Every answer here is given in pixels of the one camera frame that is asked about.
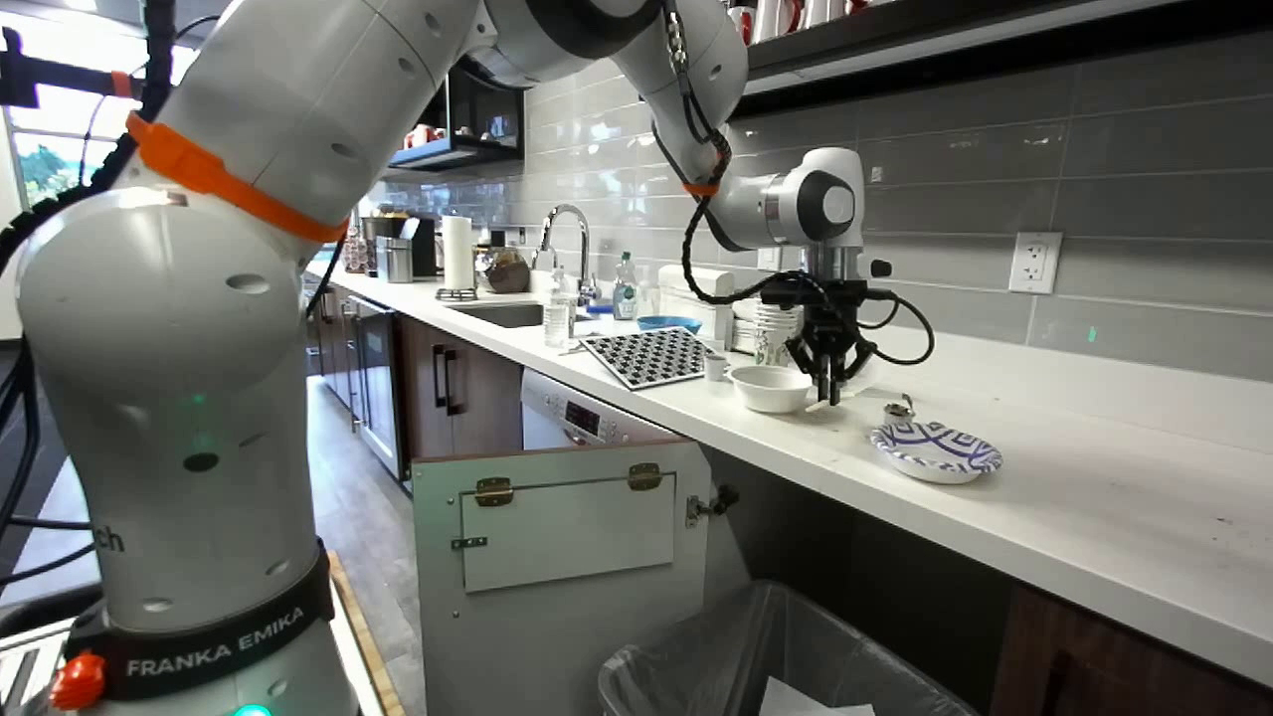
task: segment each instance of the faucet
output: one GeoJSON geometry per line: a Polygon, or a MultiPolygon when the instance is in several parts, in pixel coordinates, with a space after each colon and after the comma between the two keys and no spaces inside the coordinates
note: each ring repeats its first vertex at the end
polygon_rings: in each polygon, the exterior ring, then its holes
{"type": "Polygon", "coordinates": [[[544,241],[540,242],[540,247],[535,250],[531,256],[531,269],[535,269],[535,264],[540,259],[540,251],[551,250],[552,251],[552,268],[558,266],[556,248],[552,247],[552,223],[561,214],[574,214],[579,219],[579,298],[575,302],[578,306],[587,306],[588,302],[596,299],[600,296],[597,290],[597,278],[588,275],[588,219],[583,215],[583,211],[573,204],[558,204],[549,211],[549,215],[544,219],[544,241]]]}

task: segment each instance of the gray tile backsplash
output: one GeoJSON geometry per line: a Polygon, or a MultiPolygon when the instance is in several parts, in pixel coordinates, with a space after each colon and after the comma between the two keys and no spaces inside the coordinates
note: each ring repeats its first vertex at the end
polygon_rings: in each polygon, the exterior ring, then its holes
{"type": "MultiPolygon", "coordinates": [[[[938,331],[1273,380],[1273,32],[749,117],[732,171],[848,147],[881,282],[938,331]],[[1064,232],[1054,296],[1007,293],[1013,234],[1064,232]]],[[[420,175],[378,196],[530,227],[580,206],[592,261],[677,262],[693,203],[614,62],[527,93],[523,163],[420,175]]],[[[578,265],[578,229],[554,234],[578,265]]],[[[794,266],[794,252],[784,266],[794,266]]],[[[700,231],[695,264],[761,271],[700,231]]],[[[887,307],[869,306],[863,320],[887,307]]],[[[904,317],[904,325],[914,325],[904,317]]]]}

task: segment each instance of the red button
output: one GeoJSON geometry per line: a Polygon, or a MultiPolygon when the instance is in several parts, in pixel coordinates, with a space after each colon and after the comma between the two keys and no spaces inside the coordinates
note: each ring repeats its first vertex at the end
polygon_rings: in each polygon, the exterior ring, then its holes
{"type": "Polygon", "coordinates": [[[57,708],[80,711],[97,703],[103,692],[106,692],[106,659],[85,651],[62,666],[53,680],[50,696],[57,708]]]}

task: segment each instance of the kitchen counter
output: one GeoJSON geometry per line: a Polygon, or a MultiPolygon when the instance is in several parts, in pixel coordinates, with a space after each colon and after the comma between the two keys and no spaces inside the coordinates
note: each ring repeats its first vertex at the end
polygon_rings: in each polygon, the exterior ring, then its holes
{"type": "MultiPolygon", "coordinates": [[[[839,406],[764,415],[728,383],[631,392],[591,354],[546,348],[540,326],[452,311],[434,299],[439,284],[340,270],[332,282],[1273,687],[1273,429],[1258,412],[1273,401],[1268,383],[941,335],[933,361],[887,367],[839,406]],[[1004,468],[960,487],[894,471],[867,433],[903,391],[919,419],[993,442],[1004,468]]],[[[917,334],[873,339],[910,355],[917,334]]]]}

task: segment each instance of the sink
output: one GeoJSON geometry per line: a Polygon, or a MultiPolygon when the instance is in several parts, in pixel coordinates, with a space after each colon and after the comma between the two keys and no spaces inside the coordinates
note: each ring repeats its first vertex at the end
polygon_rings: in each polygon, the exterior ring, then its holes
{"type": "MultiPolygon", "coordinates": [[[[538,303],[521,303],[513,306],[448,306],[452,311],[467,313],[475,319],[481,319],[488,324],[495,324],[505,329],[523,329],[526,326],[544,325],[544,306],[538,303]]],[[[575,321],[588,321],[591,316],[577,316],[575,321]]]]}

